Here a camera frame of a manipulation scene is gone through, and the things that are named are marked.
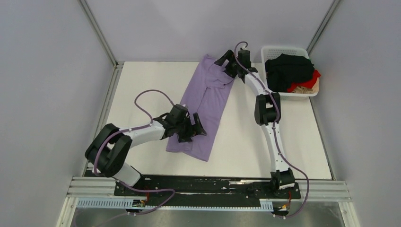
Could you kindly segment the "purple t shirt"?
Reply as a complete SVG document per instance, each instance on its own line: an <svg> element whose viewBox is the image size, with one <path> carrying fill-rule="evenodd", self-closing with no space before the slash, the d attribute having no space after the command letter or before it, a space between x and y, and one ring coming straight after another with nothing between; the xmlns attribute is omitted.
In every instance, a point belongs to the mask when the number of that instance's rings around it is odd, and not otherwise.
<svg viewBox="0 0 401 227"><path fill-rule="evenodd" d="M188 107L190 114L198 114L207 135L195 136L192 142L179 142L175 134L167 142L167 152L182 152L202 161L209 160L235 80L224 72L223 66L215 64L216 60L208 54L203 57L180 101L181 105Z"/></svg>

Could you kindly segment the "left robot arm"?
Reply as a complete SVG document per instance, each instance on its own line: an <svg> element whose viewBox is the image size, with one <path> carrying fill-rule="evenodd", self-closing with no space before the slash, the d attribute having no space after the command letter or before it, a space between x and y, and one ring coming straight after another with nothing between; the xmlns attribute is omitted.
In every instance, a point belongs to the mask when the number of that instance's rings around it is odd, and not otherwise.
<svg viewBox="0 0 401 227"><path fill-rule="evenodd" d="M205 136L199 115L175 104L171 111L153 118L149 124L120 129L112 123L105 125L85 151L85 158L93 164L94 174L114 178L124 183L133 195L144 192L142 175L126 163L132 147L150 141L177 136L178 141L192 142L195 136Z"/></svg>

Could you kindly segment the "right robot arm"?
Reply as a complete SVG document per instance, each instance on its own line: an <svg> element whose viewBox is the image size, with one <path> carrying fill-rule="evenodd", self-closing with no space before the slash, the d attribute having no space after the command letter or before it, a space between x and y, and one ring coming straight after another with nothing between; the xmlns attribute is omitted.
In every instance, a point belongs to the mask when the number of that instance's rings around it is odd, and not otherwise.
<svg viewBox="0 0 401 227"><path fill-rule="evenodd" d="M275 197L283 197L289 188L295 187L295 177L291 166L285 161L281 137L279 134L280 95L271 92L263 83L256 68L250 62L250 51L241 49L238 54L232 50L214 62L225 66L224 72L232 77L239 77L255 94L254 118L266 138L270 155L270 191Z"/></svg>

